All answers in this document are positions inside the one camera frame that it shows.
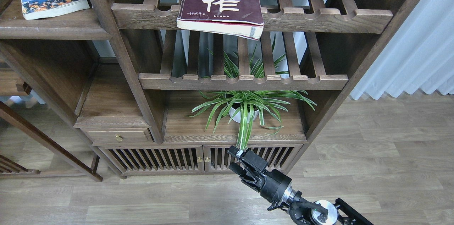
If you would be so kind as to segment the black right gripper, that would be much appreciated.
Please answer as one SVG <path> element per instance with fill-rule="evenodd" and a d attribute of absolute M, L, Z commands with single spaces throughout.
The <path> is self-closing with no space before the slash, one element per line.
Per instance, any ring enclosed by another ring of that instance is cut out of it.
<path fill-rule="evenodd" d="M 231 162 L 229 169 L 240 177 L 242 183 L 269 201 L 271 208 L 289 207 L 293 202 L 302 200 L 302 193 L 292 189 L 292 179 L 277 169 L 267 171 L 268 162 L 252 150 L 243 151 L 230 146 L 227 152 L 248 167 L 242 168 L 237 163 Z"/>

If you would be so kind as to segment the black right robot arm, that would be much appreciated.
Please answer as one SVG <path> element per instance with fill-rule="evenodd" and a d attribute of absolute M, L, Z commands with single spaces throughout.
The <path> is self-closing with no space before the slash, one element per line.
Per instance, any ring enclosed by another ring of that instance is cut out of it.
<path fill-rule="evenodd" d="M 242 183 L 271 203 L 268 211 L 282 209 L 297 225 L 372 224 L 341 198 L 337 198 L 335 204 L 326 200 L 307 201 L 301 191 L 292 189 L 290 177 L 277 169 L 266 170 L 268 162 L 252 150 L 243 151 L 230 146 L 227 152 L 243 164 L 242 168 L 232 162 L 229 169 L 239 175 Z"/>

